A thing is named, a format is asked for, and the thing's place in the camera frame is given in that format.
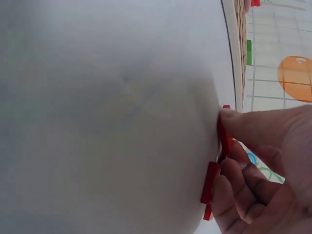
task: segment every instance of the fingernail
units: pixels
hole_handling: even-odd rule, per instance
[[[230,117],[234,117],[235,115],[237,115],[238,112],[233,111],[231,109],[223,108],[220,110],[220,114],[222,115],[222,117],[230,118]]]

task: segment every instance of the tile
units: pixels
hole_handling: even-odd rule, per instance
[[[272,7],[274,9],[274,15],[278,18],[286,18],[286,19],[293,19],[293,10],[284,8],[284,7]]]
[[[253,95],[253,86],[254,81],[253,80],[246,80],[245,81],[245,95],[252,96]]]
[[[247,31],[246,38],[247,38],[247,40],[253,41],[254,40],[254,34]]]
[[[303,48],[301,46],[287,46],[283,45],[281,47],[282,55],[287,56],[302,56]]]
[[[281,52],[280,46],[278,43],[276,44],[267,44],[267,43],[255,43],[255,52],[258,53],[273,53],[279,54]]]
[[[274,17],[255,17],[254,23],[275,26]]]
[[[312,48],[312,39],[305,39],[302,40],[303,46],[306,48]]]
[[[277,79],[277,68],[256,67],[255,79],[278,81],[278,79]]]
[[[304,102],[297,101],[297,100],[286,100],[286,108],[294,108],[298,106],[304,105]]]
[[[285,83],[285,92],[296,100],[312,101],[310,85]]]
[[[288,93],[284,92],[284,95],[285,95],[285,98],[286,99],[291,99],[291,100],[295,100],[297,101],[296,99],[294,99],[292,96],[290,96]]]
[[[290,46],[301,46],[302,45],[299,34],[293,34],[292,36],[280,35],[279,41],[282,44],[281,46],[283,46],[283,44],[290,45]]]
[[[278,37],[274,34],[255,34],[255,42],[278,43]]]
[[[299,30],[299,33],[303,40],[312,40],[312,32]]]
[[[281,62],[279,54],[265,53],[255,54],[255,65],[265,67],[278,67]]]
[[[252,97],[244,97],[243,112],[252,111]]]
[[[298,34],[300,31],[294,28],[283,28],[279,27],[278,28],[278,33],[280,35],[287,35],[288,37],[292,37],[294,34]]]
[[[285,82],[300,84],[310,84],[310,73],[308,71],[298,71],[294,69],[280,70]]]
[[[300,30],[305,30],[305,31],[312,31],[312,24],[311,22],[298,22],[298,28]]]
[[[261,7],[253,7],[254,17],[273,17],[274,9],[270,6],[262,5]]]
[[[255,33],[275,34],[276,33],[276,28],[274,26],[255,24],[254,25],[254,32]]]
[[[297,21],[307,21],[307,22],[312,22],[312,16],[311,13],[309,12],[300,12],[300,14],[295,14],[295,17]]]
[[[253,111],[269,111],[284,108],[284,100],[255,97],[253,99]]]
[[[254,95],[270,98],[283,98],[284,90],[279,82],[255,81]]]
[[[254,78],[254,66],[246,66],[246,74],[245,79],[253,79]]]
[[[278,27],[285,27],[285,28],[297,28],[297,25],[295,21],[292,20],[287,20],[287,19],[276,19],[276,25]]]

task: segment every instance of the white surface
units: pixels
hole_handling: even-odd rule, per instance
[[[3,233],[219,233],[220,0],[6,0],[0,30]]]

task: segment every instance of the red object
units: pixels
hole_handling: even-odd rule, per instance
[[[229,105],[224,105],[223,108],[231,108]],[[219,134],[219,138],[222,145],[222,151],[219,156],[218,162],[209,162],[206,180],[203,188],[203,192],[201,195],[200,202],[207,205],[204,219],[211,220],[213,218],[213,213],[211,209],[211,201],[212,201],[212,188],[214,185],[214,180],[218,176],[220,171],[221,162],[230,154],[233,138],[226,132],[225,128],[221,123],[221,119],[219,117],[217,121],[217,131]]]
[[[261,4],[260,4],[260,0],[254,0],[254,5],[255,6],[260,6]]]
[[[212,200],[211,192],[212,192],[212,188],[214,185],[215,177],[219,174],[219,170],[220,170],[220,164],[216,162],[209,162],[205,185],[204,185],[203,193],[201,195],[201,200],[200,200],[201,203],[204,203],[207,205],[211,203],[211,200]]]
[[[231,107],[229,105],[224,105],[223,108],[230,109]],[[223,127],[220,118],[217,122],[217,131],[222,145],[222,151],[218,160],[218,163],[221,163],[230,154],[233,144],[233,138],[230,134],[227,133],[227,131]]]
[[[204,219],[207,220],[207,221],[210,221],[212,220],[214,217],[213,215],[213,211],[211,209],[211,204],[208,204],[206,206],[206,210],[205,210],[205,214],[204,214]]]

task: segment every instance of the orange ball drawing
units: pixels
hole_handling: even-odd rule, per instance
[[[292,98],[312,102],[312,60],[300,56],[286,57],[278,66],[278,81]]]

